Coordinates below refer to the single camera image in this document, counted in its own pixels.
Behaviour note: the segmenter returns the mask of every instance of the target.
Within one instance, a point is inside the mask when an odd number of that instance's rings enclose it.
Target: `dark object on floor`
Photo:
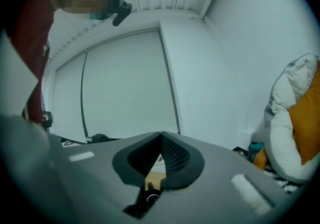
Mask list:
[[[279,174],[276,173],[276,171],[272,168],[270,164],[268,164],[264,168],[264,173],[270,176],[271,178],[273,178],[274,181],[281,188],[283,188],[284,192],[286,192],[288,195],[295,192],[299,187],[301,187],[301,184],[297,184],[289,180],[286,180],[285,178],[280,177]]]
[[[263,143],[251,142],[249,149],[248,149],[248,160],[253,163],[255,160],[256,155],[259,151],[264,147]]]
[[[101,143],[101,142],[110,142],[111,139],[109,139],[106,135],[104,134],[96,134],[92,136],[92,143]]]
[[[68,138],[64,138],[64,137],[61,137],[61,136],[58,136],[58,137],[60,138],[61,143],[68,142],[68,143],[66,143],[66,144],[63,144],[64,146],[69,146],[70,143],[72,143],[72,144],[78,144],[78,145],[87,145],[87,143],[75,141],[75,140],[68,139]]]
[[[54,118],[52,116],[52,113],[49,111],[44,111],[43,118],[41,121],[41,126],[44,129],[48,129],[48,128],[52,127],[53,122],[54,122]]]
[[[248,156],[248,151],[243,149],[243,148],[241,148],[241,147],[239,147],[239,146],[237,146],[234,149],[232,149],[232,151],[238,153],[240,156],[242,156],[244,158],[247,158],[247,156]]]

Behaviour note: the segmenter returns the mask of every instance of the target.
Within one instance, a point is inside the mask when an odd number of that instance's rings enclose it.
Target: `pillow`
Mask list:
[[[268,163],[268,157],[266,153],[266,147],[264,146],[258,154],[256,154],[253,165],[258,167],[260,170],[264,170]]]
[[[288,112],[304,165],[320,152],[320,61],[309,89]]]
[[[263,137],[269,162],[282,178],[298,184],[312,179],[320,163],[320,152],[306,164],[301,164],[300,145],[293,139],[294,129],[288,110],[309,90],[318,61],[318,56],[308,53],[290,62],[275,81],[264,110]]]

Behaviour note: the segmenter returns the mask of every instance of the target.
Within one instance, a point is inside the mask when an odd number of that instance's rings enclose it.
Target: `dark red shirt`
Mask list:
[[[54,12],[50,0],[27,0],[18,14],[11,34],[8,34],[17,53],[38,79],[38,84],[27,102],[29,120],[36,123],[40,123],[43,118],[41,84],[49,58],[45,45],[54,22]]]

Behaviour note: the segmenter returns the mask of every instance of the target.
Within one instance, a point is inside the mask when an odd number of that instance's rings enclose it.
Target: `person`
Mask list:
[[[6,28],[15,50],[38,79],[23,117],[40,123],[43,119],[41,85],[45,67],[49,59],[50,28],[54,22],[54,12],[82,15],[85,19],[105,20],[116,13],[124,0],[27,0],[12,26]]]

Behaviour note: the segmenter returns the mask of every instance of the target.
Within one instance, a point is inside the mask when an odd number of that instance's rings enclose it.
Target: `teal object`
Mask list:
[[[264,147],[264,143],[251,144],[250,149],[260,151]]]

